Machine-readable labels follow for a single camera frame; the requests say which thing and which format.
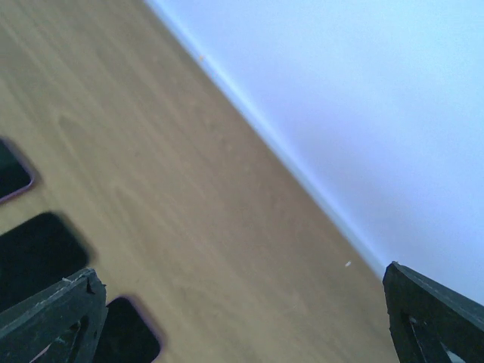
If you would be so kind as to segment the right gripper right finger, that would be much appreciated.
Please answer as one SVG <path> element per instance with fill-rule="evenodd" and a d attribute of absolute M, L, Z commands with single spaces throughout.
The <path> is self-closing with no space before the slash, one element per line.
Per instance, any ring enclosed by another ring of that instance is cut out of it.
<path fill-rule="evenodd" d="M 400 362 L 483 361 L 482 305 L 397 262 L 383 288 Z"/>

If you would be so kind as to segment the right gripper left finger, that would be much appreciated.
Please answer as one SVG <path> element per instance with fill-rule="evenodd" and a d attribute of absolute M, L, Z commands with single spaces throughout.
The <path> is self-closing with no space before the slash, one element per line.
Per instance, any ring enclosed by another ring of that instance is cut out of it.
<path fill-rule="evenodd" d="M 2 362 L 92 362 L 107 317 L 93 268 L 62 278 L 1 313 Z"/>

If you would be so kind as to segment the purple phone from white case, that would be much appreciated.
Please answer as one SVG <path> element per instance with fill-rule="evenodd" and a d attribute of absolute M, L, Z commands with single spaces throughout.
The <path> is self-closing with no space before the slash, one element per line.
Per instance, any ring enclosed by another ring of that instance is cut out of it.
<path fill-rule="evenodd" d="M 161 353 L 162 343 L 130 298 L 117 297 L 107 304 L 107 309 L 93 362 L 154 362 Z"/>

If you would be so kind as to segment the black phone from blue case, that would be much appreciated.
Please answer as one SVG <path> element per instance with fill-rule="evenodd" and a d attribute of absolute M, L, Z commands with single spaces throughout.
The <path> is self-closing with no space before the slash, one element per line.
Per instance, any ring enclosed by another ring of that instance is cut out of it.
<path fill-rule="evenodd" d="M 89 263 L 87 250 L 57 214 L 45 212 L 1 235 L 1 310 Z"/>

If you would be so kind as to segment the purple black phone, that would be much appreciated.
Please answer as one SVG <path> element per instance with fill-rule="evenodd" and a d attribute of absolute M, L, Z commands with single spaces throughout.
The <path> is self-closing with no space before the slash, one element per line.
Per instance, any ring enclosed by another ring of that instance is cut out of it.
<path fill-rule="evenodd" d="M 1 137 L 1 203 L 6 203 L 32 188 L 39 178 L 35 166 L 18 147 Z"/>

